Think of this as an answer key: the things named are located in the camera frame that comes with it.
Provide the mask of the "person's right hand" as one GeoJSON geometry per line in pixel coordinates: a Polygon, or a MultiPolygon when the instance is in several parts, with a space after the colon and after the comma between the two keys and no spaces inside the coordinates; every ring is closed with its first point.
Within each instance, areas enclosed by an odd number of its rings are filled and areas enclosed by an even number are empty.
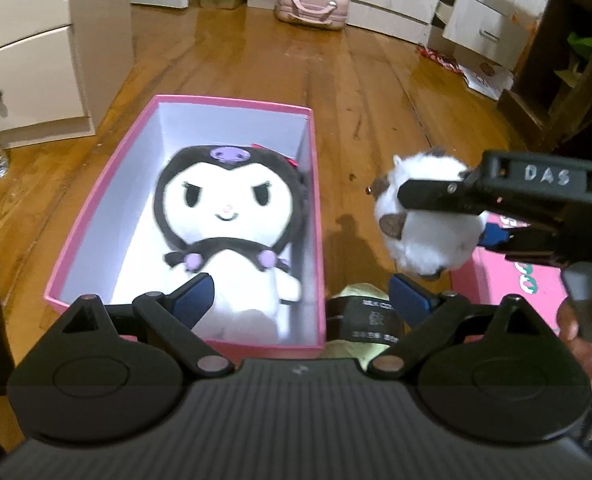
{"type": "Polygon", "coordinates": [[[559,338],[580,363],[592,381],[592,344],[579,335],[580,324],[573,308],[567,301],[557,311],[559,338]]]}

